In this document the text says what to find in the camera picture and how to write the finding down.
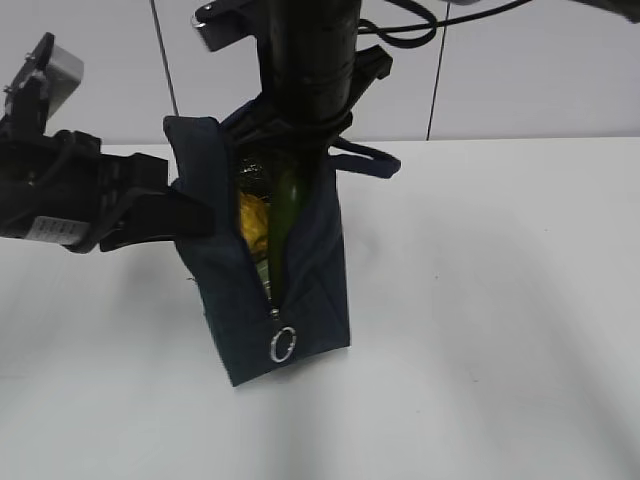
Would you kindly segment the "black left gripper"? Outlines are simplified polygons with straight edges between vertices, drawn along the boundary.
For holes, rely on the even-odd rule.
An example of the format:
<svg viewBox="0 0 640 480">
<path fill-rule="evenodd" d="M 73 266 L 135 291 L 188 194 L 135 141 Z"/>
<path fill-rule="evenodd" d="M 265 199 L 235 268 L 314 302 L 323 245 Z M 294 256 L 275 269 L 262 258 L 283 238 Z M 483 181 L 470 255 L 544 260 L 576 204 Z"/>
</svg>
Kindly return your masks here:
<svg viewBox="0 0 640 480">
<path fill-rule="evenodd" d="M 1 236 L 85 254 L 213 235 L 213 210 L 167 180 L 167 160 L 104 154 L 82 132 L 3 134 Z"/>
</svg>

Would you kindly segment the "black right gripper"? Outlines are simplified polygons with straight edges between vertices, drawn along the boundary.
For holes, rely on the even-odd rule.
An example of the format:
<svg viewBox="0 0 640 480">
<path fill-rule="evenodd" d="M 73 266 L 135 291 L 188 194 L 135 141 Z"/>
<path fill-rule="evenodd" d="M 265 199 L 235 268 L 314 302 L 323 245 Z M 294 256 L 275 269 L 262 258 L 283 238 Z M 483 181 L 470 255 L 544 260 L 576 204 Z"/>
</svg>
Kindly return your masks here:
<svg viewBox="0 0 640 480">
<path fill-rule="evenodd" d="M 378 45 L 357 51 L 328 81 L 304 85 L 280 98 L 261 93 L 227 119 L 227 133 L 240 150 L 328 146 L 352 125 L 353 107 L 374 81 L 390 74 L 392 63 Z"/>
</svg>

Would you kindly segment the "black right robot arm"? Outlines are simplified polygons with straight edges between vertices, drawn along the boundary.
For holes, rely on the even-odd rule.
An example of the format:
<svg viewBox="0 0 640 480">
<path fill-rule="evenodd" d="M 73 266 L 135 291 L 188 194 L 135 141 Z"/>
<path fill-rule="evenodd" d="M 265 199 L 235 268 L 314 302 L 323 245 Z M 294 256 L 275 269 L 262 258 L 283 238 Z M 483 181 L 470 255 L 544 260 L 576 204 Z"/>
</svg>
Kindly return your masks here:
<svg viewBox="0 0 640 480">
<path fill-rule="evenodd" d="M 237 1 L 238 31 L 255 38 L 262 91 L 244 112 L 226 121 L 239 145 L 274 149 L 342 143 L 352 110 L 376 80 L 391 72 L 386 46 L 413 50 L 438 30 L 480 21 L 521 7 L 509 1 L 461 17 L 438 19 L 417 1 L 395 7 L 416 24 L 384 27 L 361 15 L 358 1 Z"/>
</svg>

